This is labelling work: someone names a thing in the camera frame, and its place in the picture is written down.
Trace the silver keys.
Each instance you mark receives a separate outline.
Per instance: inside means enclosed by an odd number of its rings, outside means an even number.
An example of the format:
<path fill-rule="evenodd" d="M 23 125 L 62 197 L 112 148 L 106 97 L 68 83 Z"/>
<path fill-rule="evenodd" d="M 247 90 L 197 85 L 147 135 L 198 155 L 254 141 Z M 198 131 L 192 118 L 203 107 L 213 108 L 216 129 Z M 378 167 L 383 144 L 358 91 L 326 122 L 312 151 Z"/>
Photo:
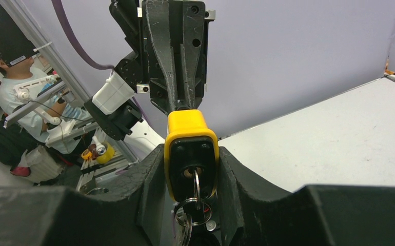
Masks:
<path fill-rule="evenodd" d="M 218 223 L 212 220 L 212 207 L 202 195 L 198 168 L 188 169 L 193 178 L 193 191 L 190 198 L 181 201 L 174 208 L 175 221 L 181 227 L 177 245 L 218 245 L 213 233 Z"/>

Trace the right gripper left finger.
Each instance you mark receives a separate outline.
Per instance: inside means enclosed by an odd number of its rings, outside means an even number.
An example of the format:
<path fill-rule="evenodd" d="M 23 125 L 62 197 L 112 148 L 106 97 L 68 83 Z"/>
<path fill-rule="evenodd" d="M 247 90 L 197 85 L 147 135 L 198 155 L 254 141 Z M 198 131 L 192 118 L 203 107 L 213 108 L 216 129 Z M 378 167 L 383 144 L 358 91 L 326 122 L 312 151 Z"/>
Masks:
<path fill-rule="evenodd" d="M 159 245 L 165 178 L 164 145 L 138 165 L 89 192 L 79 245 Z"/>

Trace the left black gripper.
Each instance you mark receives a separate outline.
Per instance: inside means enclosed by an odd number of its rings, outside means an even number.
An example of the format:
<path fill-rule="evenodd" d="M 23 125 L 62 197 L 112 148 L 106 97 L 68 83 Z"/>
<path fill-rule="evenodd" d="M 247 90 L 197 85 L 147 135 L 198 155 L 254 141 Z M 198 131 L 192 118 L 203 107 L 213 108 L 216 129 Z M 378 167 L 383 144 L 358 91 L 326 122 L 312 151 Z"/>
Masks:
<path fill-rule="evenodd" d="M 161 112 L 196 109 L 207 89 L 209 24 L 204 1 L 142 1 L 142 62 L 151 103 Z"/>

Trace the yellow padlock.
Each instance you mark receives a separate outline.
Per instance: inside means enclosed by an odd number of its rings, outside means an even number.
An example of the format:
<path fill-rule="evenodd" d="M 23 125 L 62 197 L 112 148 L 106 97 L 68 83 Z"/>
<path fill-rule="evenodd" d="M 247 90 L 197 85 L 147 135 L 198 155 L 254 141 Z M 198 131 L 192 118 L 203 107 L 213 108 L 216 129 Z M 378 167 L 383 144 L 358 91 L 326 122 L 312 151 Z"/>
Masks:
<path fill-rule="evenodd" d="M 164 143 L 164 172 L 170 197 L 177 202 L 194 196 L 197 171 L 201 198 L 216 192 L 219 172 L 219 143 L 197 109 L 173 111 L 168 115 Z"/>

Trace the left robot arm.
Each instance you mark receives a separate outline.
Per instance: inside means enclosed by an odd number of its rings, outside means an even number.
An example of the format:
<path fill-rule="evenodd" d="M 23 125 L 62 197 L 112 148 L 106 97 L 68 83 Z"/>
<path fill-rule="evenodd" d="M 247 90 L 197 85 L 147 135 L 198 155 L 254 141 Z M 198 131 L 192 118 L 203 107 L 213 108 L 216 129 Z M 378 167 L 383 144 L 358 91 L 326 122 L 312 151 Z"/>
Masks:
<path fill-rule="evenodd" d="M 203 1 L 112 1 L 109 11 L 132 51 L 84 104 L 102 130 L 114 140 L 134 134 L 143 122 L 132 101 L 138 93 L 149 93 L 164 114 L 197 109 L 206 90 L 209 24 L 216 12 Z"/>

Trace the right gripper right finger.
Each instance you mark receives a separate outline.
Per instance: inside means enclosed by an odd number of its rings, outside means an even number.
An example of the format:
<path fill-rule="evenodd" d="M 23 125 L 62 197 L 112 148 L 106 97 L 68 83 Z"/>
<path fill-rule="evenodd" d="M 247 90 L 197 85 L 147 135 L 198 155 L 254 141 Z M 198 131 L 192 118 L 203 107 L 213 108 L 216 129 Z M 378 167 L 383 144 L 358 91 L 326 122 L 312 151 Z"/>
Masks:
<path fill-rule="evenodd" d="M 222 245 L 296 245 L 297 237 L 278 211 L 291 195 L 243 165 L 226 147 L 219 150 L 218 207 Z"/>

